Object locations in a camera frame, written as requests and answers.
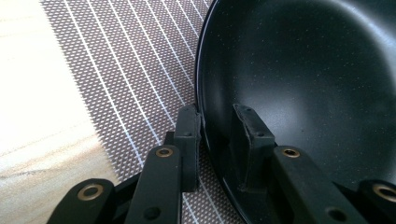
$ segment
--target woven placemat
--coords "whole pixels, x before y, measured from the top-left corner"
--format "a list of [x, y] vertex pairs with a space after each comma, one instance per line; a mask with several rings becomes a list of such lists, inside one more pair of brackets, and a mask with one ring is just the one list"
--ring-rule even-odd
[[[120, 181], [194, 102], [194, 60], [211, 0], [43, 1]], [[183, 223], [239, 223], [204, 150], [200, 188], [183, 194]]]

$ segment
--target white stripe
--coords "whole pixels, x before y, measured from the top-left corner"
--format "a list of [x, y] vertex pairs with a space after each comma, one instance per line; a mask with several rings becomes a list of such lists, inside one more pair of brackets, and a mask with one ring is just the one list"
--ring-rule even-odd
[[212, 205], [213, 209], [215, 209], [216, 215], [218, 216], [220, 222], [224, 224], [224, 220], [221, 218], [221, 215], [220, 215], [218, 209], [216, 208], [215, 204], [213, 203], [212, 198], [210, 197], [209, 192], [207, 191], [207, 189], [204, 185], [204, 182], [202, 181], [201, 177], [198, 176], [198, 178], [199, 178], [199, 182], [201, 182], [202, 188], [204, 189], [204, 192], [205, 192], [207, 198], [210, 201], [210, 204]]
[[203, 1], [204, 1], [204, 3], [205, 3], [205, 6], [206, 6], [207, 8], [209, 8], [209, 5], [207, 4], [206, 0], [203, 0]]
[[[137, 60], [138, 60], [139, 63], [140, 63], [140, 66], [143, 68], [145, 74], [147, 74], [147, 73], [146, 73], [146, 70], [145, 70], [145, 68], [144, 68], [144, 65], [141, 63], [141, 61], [140, 61], [140, 59], [139, 59], [139, 56], [137, 55], [136, 50], [134, 49], [134, 45], [132, 44], [132, 42], [131, 42], [129, 36], [127, 35], [126, 30], [125, 30], [124, 26], [122, 25], [122, 22], [120, 21], [120, 17], [118, 16], [118, 14], [117, 14], [115, 8], [113, 7], [112, 3], [110, 2], [110, 0], [108, 0], [108, 2], [110, 3], [110, 6], [111, 6], [111, 8], [113, 9], [113, 12], [114, 12], [114, 14], [115, 14], [116, 17], [117, 17], [117, 20], [118, 20], [119, 23], [120, 23], [120, 26], [121, 26], [121, 28], [122, 28], [122, 31], [123, 31], [123, 32], [125, 33], [125, 35], [127, 36], [127, 40], [128, 40], [128, 42], [130, 43], [131, 47], [133, 48], [133, 51], [134, 51], [134, 53], [135, 53], [135, 56], [136, 56]], [[182, 195], [182, 197], [183, 197], [184, 203], [187, 205], [187, 207], [188, 207], [188, 209], [189, 209], [189, 211], [190, 211], [190, 213], [191, 213], [192, 219], [194, 220], [195, 223], [198, 224], [198, 220], [197, 220], [195, 214], [193, 213], [193, 211], [192, 211], [192, 209], [191, 209], [191, 206], [190, 206], [189, 202], [187, 201], [187, 199], [186, 199], [186, 197], [185, 197], [184, 195]]]
[[[117, 65], [118, 68], [120, 69], [121, 75], [122, 75], [123, 79], [125, 80], [125, 82], [126, 82], [126, 84], [127, 84], [127, 86], [128, 86], [129, 91], [131, 92], [132, 96], [134, 97], [134, 100], [136, 101], [137, 107], [139, 108], [139, 110], [140, 110], [140, 112], [141, 112], [143, 118], [144, 118], [146, 121], [148, 121], [148, 120], [147, 120], [147, 117], [146, 117], [146, 114], [145, 114], [145, 112], [143, 111], [143, 108], [141, 107], [141, 105], [140, 105], [140, 104], [138, 103], [138, 101], [137, 101], [137, 97], [136, 97], [136, 95], [134, 94], [134, 90], [132, 90], [132, 87], [131, 87], [131, 84], [130, 84], [129, 81], [128, 81], [128, 78], [125, 76], [125, 73], [124, 73], [124, 71], [123, 71], [123, 69], [122, 69], [122, 66], [121, 66], [121, 64], [120, 64], [120, 62], [119, 62], [119, 59], [117, 58], [116, 53], [115, 53], [114, 50], [113, 50], [113, 47], [111, 46], [110, 42], [108, 41], [107, 35], [106, 35], [106, 33], [105, 33], [105, 30], [103, 29], [101, 22], [99, 21], [99, 19], [98, 19], [97, 16], [96, 16], [95, 11], [93, 10], [93, 7], [92, 7], [92, 5], [91, 5], [91, 1], [88, 0], [87, 2], [88, 2], [88, 5], [89, 5], [89, 7], [90, 7], [90, 9], [91, 9], [91, 12], [92, 12], [93, 16], [95, 17], [95, 20], [96, 20], [96, 22], [97, 22], [97, 24], [98, 24], [98, 26], [99, 26], [99, 29], [100, 29], [100, 31], [102, 32], [103, 37], [105, 38], [105, 41], [106, 41], [106, 43], [107, 43], [107, 46], [108, 46], [108, 48], [110, 49], [111, 54], [113, 55], [114, 60], [116, 61], [116, 65]], [[151, 130], [152, 134], [154, 135], [155, 139], [157, 140], [158, 145], [160, 145], [160, 144], [161, 144], [161, 140], [160, 140], [160, 138], [158, 137], [158, 135], [154, 132], [154, 129], [152, 128], [150, 122], [147, 122], [147, 125], [148, 125], [149, 129]]]
[[189, 22], [190, 27], [191, 27], [192, 30], [195, 32], [195, 35], [198, 37], [197, 31], [195, 30], [194, 26], [192, 26], [192, 23], [191, 23], [189, 17], [187, 16], [186, 12], [184, 11], [183, 7], [182, 7], [181, 4], [178, 2], [178, 0], [176, 0], [176, 2], [177, 2], [177, 4], [178, 4], [178, 6], [180, 7], [181, 11], [183, 12], [184, 17], [186, 17], [187, 21]]
[[169, 11], [168, 6], [165, 4], [165, 2], [164, 2], [163, 0], [161, 0], [161, 1], [163, 2], [163, 6], [165, 7], [165, 10], [168, 12], [168, 15], [169, 15], [169, 17], [171, 18], [172, 22], [173, 22], [174, 25], [176, 26], [176, 28], [177, 28], [177, 30], [178, 30], [178, 33], [181, 35], [181, 38], [183, 39], [184, 43], [186, 44], [187, 49], [189, 49], [189, 52], [190, 52], [192, 58], [195, 60], [195, 54], [192, 53], [192, 50], [190, 49], [190, 45], [187, 43], [186, 38], [184, 38], [183, 33], [181, 33], [181, 30], [178, 28], [178, 25], [177, 25], [175, 19], [173, 18], [171, 12]]
[[[119, 15], [117, 14], [116, 9], [113, 7], [113, 4], [111, 3], [110, 0], [108, 0], [108, 3], [110, 4], [111, 9], [112, 9], [113, 12], [114, 12], [114, 15], [116, 16], [116, 19], [117, 19], [117, 21], [118, 21], [119, 24], [120, 24], [121, 30], [124, 32], [125, 37], [127, 38], [127, 41], [128, 41], [129, 45], [130, 45], [131, 48], [132, 48], [132, 51], [134, 52], [134, 56], [136, 57], [136, 59], [137, 59], [139, 65], [140, 65], [140, 67], [141, 67], [142, 70], [143, 70], [143, 73], [145, 74], [146, 78], [148, 79], [148, 82], [150, 83], [151, 88], [153, 89], [153, 91], [154, 91], [154, 93], [155, 93], [157, 99], [159, 100], [160, 105], [162, 106], [163, 110], [165, 111], [166, 116], [169, 118], [169, 120], [172, 122], [172, 124], [174, 124], [174, 122], [173, 122], [172, 118], [170, 117], [170, 115], [169, 115], [167, 109], [165, 108], [165, 105], [163, 104], [163, 101], [161, 100], [160, 96], [158, 95], [158, 92], [157, 92], [157, 91], [155, 90], [155, 88], [153, 87], [153, 85], [152, 85], [152, 83], [151, 83], [151, 80], [149, 79], [149, 75], [148, 75], [148, 73], [147, 73], [147, 71], [146, 71], [146, 68], [145, 68], [145, 66], [143, 65], [142, 61], [140, 60], [140, 57], [139, 57], [139, 55], [137, 54], [137, 51], [135, 50], [134, 45], [132, 44], [131, 39], [129, 38], [128, 34], [126, 33], [125, 27], [123, 26], [123, 24], [122, 24], [122, 22], [121, 22], [121, 20], [120, 20], [120, 17], [119, 17]], [[147, 116], [146, 116], [146, 114], [145, 114], [145, 112], [144, 112], [142, 106], [140, 105], [140, 101], [137, 100], [137, 97], [135, 96], [135, 94], [134, 94], [134, 98], [135, 98], [135, 103], [137, 104], [137, 107], [139, 108], [140, 112], [141, 112], [142, 115], [143, 115], [144, 121], [147, 123], [147, 125], [148, 125], [149, 128], [151, 129], [152, 134], [155, 136], [155, 138], [156, 138], [156, 140], [157, 140], [157, 144], [160, 145], [160, 144], [161, 144], [161, 140], [158, 138], [158, 135], [154, 132], [154, 129], [152, 128], [152, 126], [151, 126], [151, 124], [150, 124], [150, 122], [149, 122], [149, 119], [147, 118]]]
[[98, 67], [97, 67], [97, 65], [96, 65], [95, 60], [93, 59], [93, 57], [92, 57], [92, 55], [91, 55], [91, 51], [90, 51], [90, 49], [88, 48], [87, 43], [85, 42], [84, 36], [82, 35], [82, 32], [80, 31], [80, 29], [79, 29], [79, 27], [78, 27], [78, 24], [77, 24], [77, 21], [76, 21], [74, 15], [73, 15], [73, 12], [72, 12], [72, 10], [71, 10], [71, 8], [70, 8], [70, 6], [69, 6], [69, 4], [67, 3], [66, 0], [64, 0], [64, 4], [66, 5], [67, 11], [69, 12], [70, 17], [71, 17], [73, 23], [74, 23], [75, 26], [76, 26], [76, 29], [77, 29], [79, 38], [81, 39], [82, 45], [84, 46], [85, 50], [86, 50], [87, 53], [88, 53], [88, 56], [90, 57], [90, 61], [91, 61], [91, 63], [92, 63], [93, 69], [95, 70], [95, 73], [96, 73], [96, 75], [98, 76], [98, 78], [99, 78], [99, 80], [100, 80], [100, 82], [101, 82], [101, 84], [102, 84], [102, 86], [103, 86], [103, 88], [104, 88], [104, 90], [105, 90], [106, 96], [108, 97], [108, 100], [109, 100], [109, 102], [111, 103], [111, 106], [113, 107], [114, 112], [115, 112], [116, 115], [117, 115], [117, 118], [118, 118], [118, 120], [119, 120], [119, 122], [120, 122], [120, 125], [121, 125], [122, 129], [124, 130], [124, 132], [125, 132], [125, 134], [126, 134], [126, 136], [127, 136], [127, 138], [128, 138], [128, 141], [130, 142], [132, 148], [134, 149], [134, 153], [136, 154], [136, 157], [137, 157], [137, 159], [138, 159], [138, 161], [139, 161], [139, 164], [140, 164], [140, 166], [143, 166], [143, 161], [142, 161], [142, 159], [141, 159], [141, 157], [140, 157], [138, 148], [134, 145], [134, 141], [132, 140], [131, 135], [129, 135], [128, 130], [126, 129], [126, 127], [125, 127], [125, 125], [124, 125], [124, 123], [123, 123], [123, 121], [122, 121], [122, 118], [120, 117], [120, 113], [119, 113], [119, 111], [117, 110], [116, 106], [115, 106], [114, 103], [113, 103], [113, 100], [112, 100], [112, 98], [111, 98], [111, 95], [110, 95], [110, 93], [108, 92], [106, 83], [103, 81], [102, 76], [100, 75], [99, 69], [98, 69]]
[[198, 13], [199, 18], [201, 18], [201, 21], [203, 21], [204, 18], [201, 16], [201, 13], [198, 11], [197, 6], [194, 4], [192, 0], [190, 0], [190, 2], [192, 3], [192, 6], [195, 8], [195, 11]]
[[147, 34], [146, 29], [145, 29], [145, 27], [143, 26], [142, 21], [141, 21], [141, 20], [139, 19], [139, 17], [137, 16], [136, 11], [134, 10], [134, 6], [132, 6], [132, 3], [131, 3], [130, 0], [128, 0], [128, 3], [129, 3], [129, 6], [131, 7], [132, 12], [134, 13], [134, 17], [137, 19], [137, 22], [139, 23], [140, 28], [142, 29], [142, 31], [143, 31], [145, 37], [147, 38], [149, 45], [151, 46], [152, 50], [154, 51], [154, 54], [155, 54], [155, 56], [157, 57], [157, 60], [159, 61], [161, 67], [163, 68], [163, 71], [165, 72], [166, 77], [168, 78], [169, 82], [170, 82], [171, 85], [172, 85], [172, 88], [173, 88], [174, 91], [176, 92], [176, 95], [177, 95], [178, 99], [181, 101], [182, 104], [184, 104], [184, 101], [183, 101], [183, 99], [181, 98], [180, 94], [178, 93], [177, 88], [176, 88], [174, 82], [172, 81], [172, 78], [169, 77], [168, 72], [166, 71], [165, 67], [163, 66], [163, 62], [162, 62], [162, 60], [161, 60], [159, 54], [157, 53], [157, 50], [154, 48], [154, 45], [151, 43], [151, 39], [149, 38], [149, 35]]
[[184, 195], [183, 195], [183, 200], [184, 200], [184, 203], [187, 205], [187, 208], [189, 209], [189, 212], [191, 213], [192, 219], [194, 219], [194, 223], [199, 224], [197, 217], [192, 212], [191, 205], [189, 204], [189, 202], [187, 201], [186, 196], [184, 196]]
[[169, 41], [168, 36], [166, 35], [165, 31], [163, 30], [163, 27], [161, 26], [160, 22], [158, 21], [157, 17], [155, 16], [154, 11], [152, 10], [151, 5], [149, 4], [149, 1], [148, 1], [148, 0], [146, 0], [146, 4], [148, 5], [148, 9], [149, 9], [149, 11], [151, 12], [151, 14], [152, 14], [154, 20], [157, 22], [158, 27], [160, 27], [160, 30], [161, 30], [161, 32], [163, 33], [163, 37], [165, 37], [165, 40], [166, 40], [166, 42], [168, 43], [169, 48], [171, 48], [173, 54], [175, 55], [175, 58], [177, 59], [177, 62], [178, 62], [178, 64], [180, 65], [181, 70], [183, 70], [183, 73], [184, 73], [185, 77], [186, 77], [187, 80], [190, 82], [191, 86], [194, 87], [194, 84], [192, 84], [191, 78], [190, 78], [189, 75], [187, 74], [186, 69], [184, 69], [183, 64], [181, 63], [180, 59], [178, 58], [178, 56], [177, 56], [177, 54], [176, 54], [176, 52], [175, 52], [175, 49], [173, 48], [171, 42]]

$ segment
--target nonstick coating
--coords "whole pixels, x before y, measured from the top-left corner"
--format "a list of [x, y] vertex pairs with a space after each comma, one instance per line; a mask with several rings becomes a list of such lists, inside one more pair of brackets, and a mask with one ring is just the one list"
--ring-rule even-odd
[[215, 1], [196, 76], [219, 176], [242, 104], [335, 183], [396, 184], [395, 1]]

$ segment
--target brass rivet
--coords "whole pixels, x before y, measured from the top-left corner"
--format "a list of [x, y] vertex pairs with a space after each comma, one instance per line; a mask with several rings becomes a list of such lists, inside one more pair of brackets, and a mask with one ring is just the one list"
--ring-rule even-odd
[[[86, 192], [88, 189], [96, 189], [94, 194], [87, 195]], [[103, 193], [103, 186], [99, 184], [89, 184], [82, 188], [79, 192], [77, 197], [82, 201], [90, 201], [97, 197], [99, 197]]]
[[155, 155], [157, 155], [158, 157], [170, 157], [173, 154], [173, 150], [170, 148], [160, 148], [155, 152]]
[[379, 197], [387, 201], [396, 203], [396, 189], [392, 189], [383, 184], [374, 184], [373, 191]]
[[300, 152], [296, 149], [286, 148], [282, 150], [283, 155], [290, 158], [297, 158], [300, 156]]

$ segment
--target wooden surface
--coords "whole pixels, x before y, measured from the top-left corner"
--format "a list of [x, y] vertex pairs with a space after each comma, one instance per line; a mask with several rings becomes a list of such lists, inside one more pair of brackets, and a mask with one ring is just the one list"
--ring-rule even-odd
[[119, 183], [45, 12], [0, 0], [0, 223], [45, 223], [87, 178]]

